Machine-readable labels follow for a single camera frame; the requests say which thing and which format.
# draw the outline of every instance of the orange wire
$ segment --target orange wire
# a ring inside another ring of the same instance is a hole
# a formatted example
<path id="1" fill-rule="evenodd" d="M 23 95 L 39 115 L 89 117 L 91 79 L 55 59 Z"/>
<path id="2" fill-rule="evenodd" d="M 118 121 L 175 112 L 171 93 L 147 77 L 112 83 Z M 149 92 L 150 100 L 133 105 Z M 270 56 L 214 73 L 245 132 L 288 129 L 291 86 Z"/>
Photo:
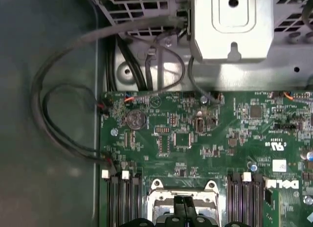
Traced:
<path id="1" fill-rule="evenodd" d="M 124 102 L 127 102 L 127 101 L 131 101 L 131 100 L 134 100 L 135 98 L 132 96 L 132 97 L 129 97 L 127 99 L 124 100 Z"/>
<path id="2" fill-rule="evenodd" d="M 289 100 L 293 101 L 293 97 L 292 97 L 292 96 L 289 96 L 289 95 L 288 95 L 287 93 L 285 93 L 285 92 L 284 92 L 284 95 L 285 95 L 286 98 L 288 98 Z"/>

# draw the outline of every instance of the white slot latch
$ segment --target white slot latch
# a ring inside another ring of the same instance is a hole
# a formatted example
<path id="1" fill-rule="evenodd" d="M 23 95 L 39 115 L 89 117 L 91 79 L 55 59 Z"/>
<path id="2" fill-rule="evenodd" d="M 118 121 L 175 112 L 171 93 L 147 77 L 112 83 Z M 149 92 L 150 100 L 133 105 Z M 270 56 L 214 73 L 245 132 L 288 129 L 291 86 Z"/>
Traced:
<path id="1" fill-rule="evenodd" d="M 243 182 L 251 182 L 251 172 L 244 172 L 242 175 Z"/>
<path id="2" fill-rule="evenodd" d="M 123 180 L 129 180 L 130 173 L 129 171 L 122 171 L 122 179 Z"/>
<path id="3" fill-rule="evenodd" d="M 103 179 L 109 179 L 110 178 L 110 172 L 108 170 L 102 170 L 101 171 L 101 178 Z"/>

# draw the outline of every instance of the wire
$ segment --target wire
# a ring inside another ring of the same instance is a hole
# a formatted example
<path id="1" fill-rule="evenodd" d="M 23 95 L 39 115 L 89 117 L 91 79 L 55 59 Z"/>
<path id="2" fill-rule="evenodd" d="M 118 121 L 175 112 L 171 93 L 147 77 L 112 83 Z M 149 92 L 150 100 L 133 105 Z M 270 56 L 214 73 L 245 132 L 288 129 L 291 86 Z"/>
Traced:
<path id="1" fill-rule="evenodd" d="M 140 65 L 137 59 L 133 56 L 132 52 L 128 48 L 126 42 L 119 36 L 116 36 L 117 45 L 123 54 L 125 61 L 133 74 L 134 80 L 137 84 L 138 91 L 146 91 L 147 85 L 145 78 L 143 77 Z"/>
<path id="2" fill-rule="evenodd" d="M 74 146 L 76 146 L 78 149 L 87 151 L 87 152 L 98 152 L 97 150 L 94 150 L 92 148 L 89 148 L 87 146 L 84 145 L 80 145 L 79 143 L 77 143 L 76 141 L 74 141 L 73 139 L 71 139 L 66 133 L 64 133 L 51 119 L 51 117 L 49 116 L 49 112 L 48 112 L 48 104 L 49 104 L 49 100 L 51 98 L 51 95 L 62 88 L 70 88 L 70 89 L 81 89 L 81 90 L 85 90 L 89 96 L 92 97 L 93 103 L 94 105 L 100 107 L 100 108 L 104 108 L 104 105 L 102 104 L 98 104 L 97 100 L 95 98 L 95 96 L 93 95 L 93 92 L 91 89 L 89 89 L 88 87 L 86 87 L 85 85 L 81 85 L 81 84 L 69 84 L 69 83 L 63 83 L 63 84 L 58 84 L 56 86 L 54 86 L 53 88 L 51 88 L 44 96 L 43 98 L 43 112 L 44 112 L 44 116 L 46 121 L 48 122 L 48 124 L 50 125 L 51 128 L 53 128 L 53 130 L 58 133 L 60 136 L 62 136 L 65 140 L 69 141 L 71 144 L 73 144 Z"/>
<path id="3" fill-rule="evenodd" d="M 169 16 L 159 16 L 155 18 L 148 19 L 140 19 L 132 22 L 122 23 L 115 26 L 109 26 L 102 29 L 91 31 L 73 42 L 65 45 L 61 50 L 54 52 L 50 57 L 46 59 L 46 61 L 41 65 L 37 73 L 35 74 L 31 86 L 31 99 L 30 105 L 33 114 L 34 123 L 38 127 L 40 131 L 42 131 L 48 138 L 51 140 L 53 144 L 57 147 L 61 148 L 65 152 L 70 152 L 71 154 L 84 158 L 86 160 L 90 160 L 92 162 L 97 162 L 99 164 L 103 164 L 108 167 L 110 170 L 115 169 L 113 165 L 112 158 L 107 155 L 104 159 L 99 159 L 94 156 L 86 155 L 79 150 L 75 149 L 73 146 L 65 143 L 61 139 L 57 137 L 57 135 L 53 132 L 53 130 L 49 127 L 48 123 L 45 120 L 43 108 L 41 106 L 41 98 L 40 93 L 42 90 L 43 81 L 45 76 L 49 73 L 51 67 L 60 60 L 63 56 L 68 54 L 74 49 L 82 47 L 88 43 L 94 42 L 100 38 L 105 38 L 110 35 L 117 34 L 119 32 L 126 32 L 134 29 L 143 29 L 147 27 L 155 27 L 155 26 L 173 26 L 173 27 L 183 27 L 184 19 L 177 17 L 169 17 Z"/>
<path id="4" fill-rule="evenodd" d="M 313 30 L 313 26 L 310 24 L 310 15 L 312 11 L 313 11 L 313 0 L 308 0 L 302 10 L 302 21 L 311 30 Z"/>
<path id="5" fill-rule="evenodd" d="M 292 96 L 289 96 L 286 92 L 284 92 L 284 95 L 286 98 L 288 98 L 289 100 L 293 101 L 293 97 Z"/>
<path id="6" fill-rule="evenodd" d="M 140 95 L 140 96 L 133 96 L 133 100 L 134 99 L 138 99 L 138 98 L 147 97 L 147 96 L 154 96 L 154 95 L 159 94 L 159 93 L 163 93 L 163 92 L 165 92 L 165 91 L 167 91 L 167 90 L 177 86 L 178 84 L 180 84 L 183 81 L 185 73 L 186 73 L 186 68 L 185 68 L 184 61 L 181 59 L 181 57 L 177 53 L 175 53 L 172 50 L 170 50 L 170 49 L 168 49 L 168 48 L 166 48 L 164 46 L 161 46 L 161 45 L 159 45 L 157 43 L 153 43 L 153 42 L 150 42 L 150 41 L 147 41 L 147 40 L 143 40 L 143 39 L 135 37 L 135 36 L 126 35 L 126 37 L 128 37 L 130 39 L 133 39 L 133 40 L 136 40 L 136 41 L 141 41 L 143 43 L 149 44 L 150 46 L 153 46 L 153 47 L 156 47 L 156 48 L 160 48 L 160 49 L 163 49 L 163 50 L 171 53 L 172 55 L 174 55 L 178 59 L 180 65 L 181 65 L 181 76 L 180 76 L 179 80 L 177 80 L 176 82 L 174 82 L 174 83 L 172 83 L 172 84 L 170 84 L 170 85 L 168 85 L 168 86 L 166 86 L 166 87 L 164 87 L 164 88 L 162 88 L 160 90 L 152 91 L 150 93 L 147 93 L 147 94 L 144 94 L 144 95 Z"/>
<path id="7" fill-rule="evenodd" d="M 114 66 L 115 66 L 115 35 L 111 35 L 107 38 L 107 78 L 110 83 L 110 91 L 117 91 L 116 82 L 115 82 L 115 74 L 114 74 Z"/>
<path id="8" fill-rule="evenodd" d="M 159 44 L 159 42 L 172 35 L 177 35 L 179 33 L 180 29 L 173 29 L 173 30 L 166 30 L 163 31 L 161 34 L 155 37 L 154 43 Z M 145 72 L 146 72 L 146 80 L 147 80 L 147 89 L 148 91 L 153 91 L 153 80 L 151 75 L 151 60 L 155 56 L 155 53 L 153 55 L 147 54 L 146 61 L 145 61 Z"/>
<path id="9" fill-rule="evenodd" d="M 188 62 L 188 69 L 187 69 L 187 72 L 188 72 L 188 77 L 189 77 L 189 80 L 192 84 L 192 86 L 198 91 L 200 92 L 202 95 L 206 96 L 207 99 L 209 99 L 211 102 L 213 103 L 217 103 L 219 104 L 220 101 L 215 99 L 214 97 L 212 97 L 212 95 L 208 92 L 206 92 L 205 90 L 203 90 L 201 87 L 199 87 L 194 79 L 194 76 L 192 74 L 192 67 L 193 67 L 193 64 L 194 64 L 194 57 L 191 56 L 190 59 L 189 59 L 189 62 Z"/>

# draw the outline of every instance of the motherboard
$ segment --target motherboard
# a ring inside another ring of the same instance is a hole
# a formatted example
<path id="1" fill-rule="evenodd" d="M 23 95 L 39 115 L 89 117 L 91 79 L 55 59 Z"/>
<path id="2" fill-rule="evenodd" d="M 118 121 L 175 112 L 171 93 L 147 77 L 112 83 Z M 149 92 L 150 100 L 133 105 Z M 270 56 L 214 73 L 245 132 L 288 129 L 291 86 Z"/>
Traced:
<path id="1" fill-rule="evenodd" d="M 211 96 L 218 103 L 196 92 L 103 94 L 100 148 L 117 174 L 101 169 L 100 226 L 155 223 L 188 192 L 219 226 L 313 225 L 312 93 Z"/>

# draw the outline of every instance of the white label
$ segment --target white label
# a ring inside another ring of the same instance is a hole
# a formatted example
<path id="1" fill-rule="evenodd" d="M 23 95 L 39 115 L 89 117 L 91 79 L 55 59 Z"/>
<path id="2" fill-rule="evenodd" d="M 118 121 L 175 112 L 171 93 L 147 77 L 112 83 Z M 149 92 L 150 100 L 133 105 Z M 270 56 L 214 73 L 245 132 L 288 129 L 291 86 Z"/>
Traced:
<path id="1" fill-rule="evenodd" d="M 273 159 L 273 172 L 287 172 L 287 162 L 285 159 Z"/>
<path id="2" fill-rule="evenodd" d="M 266 181 L 266 188 L 299 189 L 299 181 L 267 180 Z"/>

